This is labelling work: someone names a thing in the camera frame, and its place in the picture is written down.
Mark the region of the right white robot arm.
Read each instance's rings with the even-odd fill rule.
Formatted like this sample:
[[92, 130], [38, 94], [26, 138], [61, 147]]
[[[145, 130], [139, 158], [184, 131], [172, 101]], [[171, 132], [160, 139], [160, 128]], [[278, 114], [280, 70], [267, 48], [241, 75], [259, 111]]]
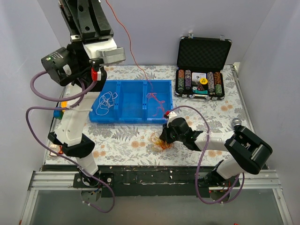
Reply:
[[167, 144], [181, 142], [189, 150], [220, 150], [231, 154], [230, 158], [221, 160], [211, 172], [198, 179], [200, 187], [223, 186], [240, 173], [257, 175], [273, 153], [270, 145], [239, 123], [235, 124], [233, 131], [207, 135], [193, 130], [184, 118], [176, 117], [163, 125], [159, 138]]

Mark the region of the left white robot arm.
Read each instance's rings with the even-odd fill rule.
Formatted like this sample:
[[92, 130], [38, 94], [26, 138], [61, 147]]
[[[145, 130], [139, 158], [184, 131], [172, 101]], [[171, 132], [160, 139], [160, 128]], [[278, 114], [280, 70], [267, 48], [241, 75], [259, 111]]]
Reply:
[[100, 176], [93, 158], [94, 142], [83, 133], [92, 105], [107, 79], [105, 66], [123, 62], [125, 51], [118, 47], [113, 30], [98, 0], [61, 0], [61, 14], [71, 42], [43, 57], [41, 63], [50, 78], [60, 86], [70, 85], [59, 126], [49, 140], [74, 157], [88, 187], [96, 187]]

